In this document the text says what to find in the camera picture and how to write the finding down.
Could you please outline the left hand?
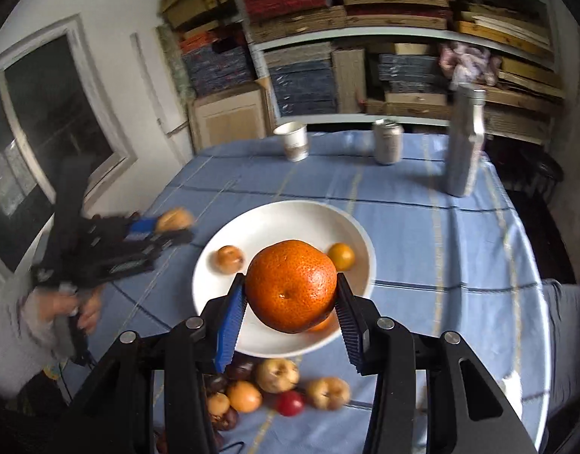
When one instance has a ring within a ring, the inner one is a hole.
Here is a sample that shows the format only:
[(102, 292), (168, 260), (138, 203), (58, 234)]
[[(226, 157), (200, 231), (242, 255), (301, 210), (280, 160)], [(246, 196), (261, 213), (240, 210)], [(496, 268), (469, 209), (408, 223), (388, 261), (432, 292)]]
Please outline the left hand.
[(39, 321), (52, 323), (60, 316), (77, 316), (78, 328), (90, 334), (100, 319), (103, 289), (99, 286), (81, 295), (39, 289), (36, 291)]

